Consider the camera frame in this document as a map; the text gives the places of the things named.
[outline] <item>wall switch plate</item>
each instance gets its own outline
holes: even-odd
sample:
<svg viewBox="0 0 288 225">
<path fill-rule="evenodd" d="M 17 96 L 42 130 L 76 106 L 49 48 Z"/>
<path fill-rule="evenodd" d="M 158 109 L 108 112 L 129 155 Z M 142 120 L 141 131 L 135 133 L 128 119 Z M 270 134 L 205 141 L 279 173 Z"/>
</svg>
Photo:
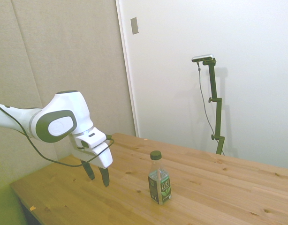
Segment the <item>wall switch plate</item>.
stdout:
<svg viewBox="0 0 288 225">
<path fill-rule="evenodd" d="M 131 23 L 131 30 L 133 31 L 133 34 L 139 33 L 138 19 L 136 17 L 132 18 L 130 19 L 130 23 Z"/>
</svg>

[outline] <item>bottle label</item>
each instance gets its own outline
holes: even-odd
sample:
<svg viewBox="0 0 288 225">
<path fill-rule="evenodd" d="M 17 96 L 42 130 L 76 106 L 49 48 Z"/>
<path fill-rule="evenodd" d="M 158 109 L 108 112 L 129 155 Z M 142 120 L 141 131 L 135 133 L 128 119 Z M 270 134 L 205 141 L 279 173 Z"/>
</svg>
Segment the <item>bottle label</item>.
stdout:
<svg viewBox="0 0 288 225">
<path fill-rule="evenodd" d="M 148 177 L 148 181 L 149 181 L 150 196 L 153 200 L 159 203 L 157 182 L 156 180 L 153 180 L 150 177 Z"/>
<path fill-rule="evenodd" d="M 170 185 L 169 176 L 161 180 L 161 193 L 162 193 L 163 203 L 171 198 L 171 185 Z"/>
<path fill-rule="evenodd" d="M 151 177 L 156 177 L 156 173 L 151 173 Z M 159 203 L 159 195 L 158 195 L 158 186 L 156 180 L 153 180 L 148 176 L 148 182 L 149 182 L 149 190 L 150 190 L 150 196 L 153 200 L 155 200 L 157 203 Z M 161 196 L 162 196 L 162 202 L 166 202 L 167 200 L 171 199 L 171 185 L 170 185 L 170 178 L 169 176 L 166 176 L 164 179 L 160 181 L 160 189 Z"/>
</svg>

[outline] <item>wood grain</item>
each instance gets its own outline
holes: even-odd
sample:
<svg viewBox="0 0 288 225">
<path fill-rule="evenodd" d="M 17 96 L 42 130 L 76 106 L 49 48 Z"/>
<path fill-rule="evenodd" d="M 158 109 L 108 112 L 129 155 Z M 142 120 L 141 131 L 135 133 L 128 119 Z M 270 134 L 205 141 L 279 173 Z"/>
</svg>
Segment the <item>wood grain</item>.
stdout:
<svg viewBox="0 0 288 225">
<path fill-rule="evenodd" d="M 11 184 L 45 225 L 288 225 L 288 169 L 114 134 L 110 185 L 99 169 L 51 164 Z M 172 199 L 150 198 L 150 152 L 160 150 Z M 79 164 L 73 156 L 61 162 Z"/>
</svg>

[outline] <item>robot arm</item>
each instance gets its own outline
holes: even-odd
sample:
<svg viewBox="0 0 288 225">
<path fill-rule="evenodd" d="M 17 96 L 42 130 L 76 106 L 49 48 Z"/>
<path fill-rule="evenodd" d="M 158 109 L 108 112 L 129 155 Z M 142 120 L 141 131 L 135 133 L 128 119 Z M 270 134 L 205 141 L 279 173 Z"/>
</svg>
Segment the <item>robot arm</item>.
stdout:
<svg viewBox="0 0 288 225">
<path fill-rule="evenodd" d="M 106 135 L 94 127 L 88 106 L 79 91 L 58 92 L 43 109 L 18 109 L 1 104 L 0 108 L 18 121 L 29 137 L 55 143 L 69 136 L 75 157 L 89 161 L 104 150 L 90 163 L 106 169 L 113 162 L 110 149 L 104 142 Z M 0 127 L 23 133 L 22 128 L 2 110 Z"/>
</svg>

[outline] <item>bottle cap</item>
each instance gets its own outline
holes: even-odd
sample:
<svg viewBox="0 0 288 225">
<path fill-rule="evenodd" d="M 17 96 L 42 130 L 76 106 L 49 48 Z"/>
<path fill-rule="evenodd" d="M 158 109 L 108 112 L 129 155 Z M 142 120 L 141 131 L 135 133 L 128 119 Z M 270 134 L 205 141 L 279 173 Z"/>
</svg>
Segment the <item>bottle cap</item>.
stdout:
<svg viewBox="0 0 288 225">
<path fill-rule="evenodd" d="M 160 151 L 152 151 L 150 153 L 150 158 L 152 160 L 159 160 L 162 158 L 162 153 Z"/>
</svg>

